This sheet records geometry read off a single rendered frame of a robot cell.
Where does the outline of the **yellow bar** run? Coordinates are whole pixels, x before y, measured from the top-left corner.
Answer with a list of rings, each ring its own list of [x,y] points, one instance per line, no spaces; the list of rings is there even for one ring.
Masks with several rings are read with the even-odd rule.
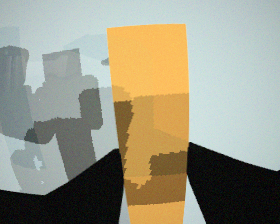
[[[107,31],[131,224],[183,224],[189,123],[187,24]]]

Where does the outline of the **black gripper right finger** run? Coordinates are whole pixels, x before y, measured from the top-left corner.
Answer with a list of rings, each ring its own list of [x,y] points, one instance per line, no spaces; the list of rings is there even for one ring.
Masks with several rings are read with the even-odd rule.
[[[187,175],[207,224],[280,224],[280,171],[188,143]]]

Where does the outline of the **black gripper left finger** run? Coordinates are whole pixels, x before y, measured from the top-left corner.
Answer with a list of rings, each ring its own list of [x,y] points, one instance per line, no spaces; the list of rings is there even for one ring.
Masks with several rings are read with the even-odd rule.
[[[0,189],[0,224],[119,224],[123,188],[116,148],[44,196]]]

